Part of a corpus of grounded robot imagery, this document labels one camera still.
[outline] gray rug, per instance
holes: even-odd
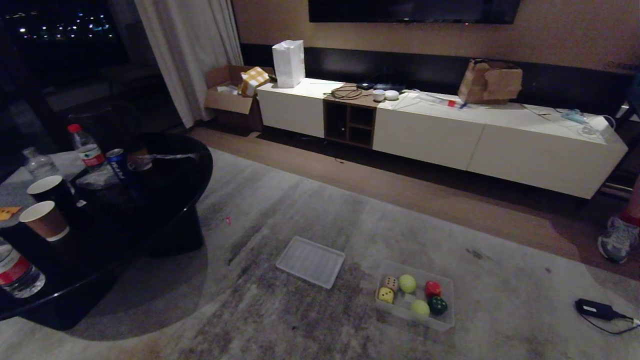
[[[631,359],[579,297],[638,316],[638,282],[212,151],[206,248],[135,263],[76,328],[0,323],[3,359]],[[275,267],[299,235],[343,251],[331,290]],[[374,306],[382,259],[454,281],[456,326]]]

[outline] person's leg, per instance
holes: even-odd
[[[640,176],[636,179],[631,198],[618,217],[609,219],[607,232],[598,238],[598,249],[607,259],[622,264],[632,247],[638,243],[640,232]]]

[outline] white paper bag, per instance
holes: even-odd
[[[305,46],[302,40],[286,40],[273,46],[278,88],[294,88],[305,78]]]

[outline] plastic water bottle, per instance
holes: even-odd
[[[90,172],[100,170],[104,162],[104,154],[91,135],[82,131],[78,124],[71,124],[67,129],[73,136],[74,148]]]
[[[53,159],[48,155],[39,154],[35,147],[28,147],[22,153],[27,157],[24,167],[34,179],[40,180],[47,176],[60,175],[60,170]]]
[[[42,288],[44,274],[0,238],[0,286],[14,297],[23,298]]]

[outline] tv console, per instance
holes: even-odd
[[[258,88],[262,121],[585,199],[592,198],[627,151],[607,122],[590,114],[585,127],[541,106],[469,104],[460,109],[411,93],[381,103],[371,96],[339,100],[326,95],[344,85],[350,84],[309,78],[295,88],[266,84]]]

